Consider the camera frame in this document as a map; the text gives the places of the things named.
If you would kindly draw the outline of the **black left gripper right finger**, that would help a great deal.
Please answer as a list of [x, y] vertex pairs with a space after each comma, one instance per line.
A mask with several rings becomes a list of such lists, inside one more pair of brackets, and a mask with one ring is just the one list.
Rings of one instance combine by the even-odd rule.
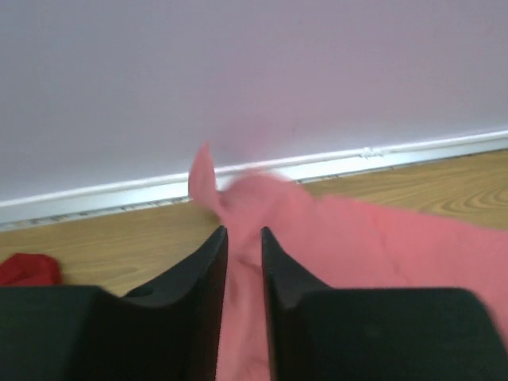
[[507, 350], [464, 288], [334, 288], [261, 231], [273, 380], [504, 380]]

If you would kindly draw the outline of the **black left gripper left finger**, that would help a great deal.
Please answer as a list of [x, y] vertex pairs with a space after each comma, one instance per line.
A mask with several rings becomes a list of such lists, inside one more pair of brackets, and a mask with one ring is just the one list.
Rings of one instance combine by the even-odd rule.
[[121, 297], [98, 286], [2, 288], [2, 379], [215, 379], [227, 252], [219, 227]]

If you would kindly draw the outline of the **pink t shirt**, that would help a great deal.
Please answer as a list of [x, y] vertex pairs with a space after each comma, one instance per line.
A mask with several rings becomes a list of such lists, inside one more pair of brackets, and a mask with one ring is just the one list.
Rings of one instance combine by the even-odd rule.
[[217, 358], [220, 380], [269, 377], [261, 230], [333, 287], [459, 286], [476, 291], [507, 330], [507, 234], [462, 221], [360, 202], [314, 198], [261, 173], [218, 190], [207, 145], [194, 158], [192, 199], [228, 231], [229, 258]]

